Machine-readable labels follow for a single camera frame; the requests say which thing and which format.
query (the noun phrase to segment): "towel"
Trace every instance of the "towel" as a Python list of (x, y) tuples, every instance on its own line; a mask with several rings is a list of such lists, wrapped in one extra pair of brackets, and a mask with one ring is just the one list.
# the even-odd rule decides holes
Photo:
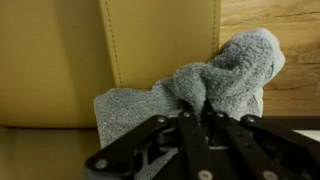
[[(284, 62), (277, 38), (259, 28), (234, 35), (207, 63), (185, 65), (149, 91), (110, 89), (94, 101), (101, 147), (151, 116), (167, 116), (177, 109), (178, 99), (188, 102), (198, 118), (206, 99), (215, 110), (237, 120), (246, 114), (262, 116), (262, 87)], [(175, 153), (170, 151), (162, 161), (153, 163), (141, 179), (152, 179)]]

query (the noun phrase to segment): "beige cushion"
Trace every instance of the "beige cushion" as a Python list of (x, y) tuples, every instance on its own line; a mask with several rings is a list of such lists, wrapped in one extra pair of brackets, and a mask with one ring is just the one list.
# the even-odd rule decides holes
[(0, 1), (0, 125), (94, 127), (113, 86), (98, 1)]
[(0, 127), (0, 179), (84, 180), (84, 163), (99, 149), (95, 129)]
[(218, 52), (220, 0), (100, 0), (117, 87), (149, 89)]

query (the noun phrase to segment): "stitching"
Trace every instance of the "stitching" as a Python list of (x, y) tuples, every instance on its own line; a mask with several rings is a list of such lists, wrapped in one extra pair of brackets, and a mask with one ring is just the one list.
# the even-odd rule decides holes
[(213, 4), (213, 27), (212, 27), (212, 53), (216, 53), (215, 52), (215, 47), (216, 47), (216, 44), (215, 44), (215, 35), (216, 35), (216, 31), (215, 31), (215, 27), (216, 27), (216, 3), (217, 3), (217, 0), (214, 0), (214, 4)]
[(112, 24), (111, 24), (111, 17), (110, 17), (109, 8), (108, 8), (108, 1), (105, 0), (105, 3), (106, 3), (106, 10), (107, 10), (107, 13), (108, 13), (110, 32), (111, 32), (111, 38), (112, 38), (112, 44), (113, 44), (113, 51), (114, 51), (114, 56), (115, 56), (115, 60), (116, 60), (116, 65), (117, 65), (117, 71), (118, 71), (118, 76), (119, 76), (119, 81), (120, 81), (120, 87), (122, 88), (122, 79), (121, 79), (121, 73), (120, 73), (120, 68), (119, 68), (116, 45), (115, 45), (115, 41), (114, 41), (114, 35), (113, 35), (113, 31), (112, 31)]

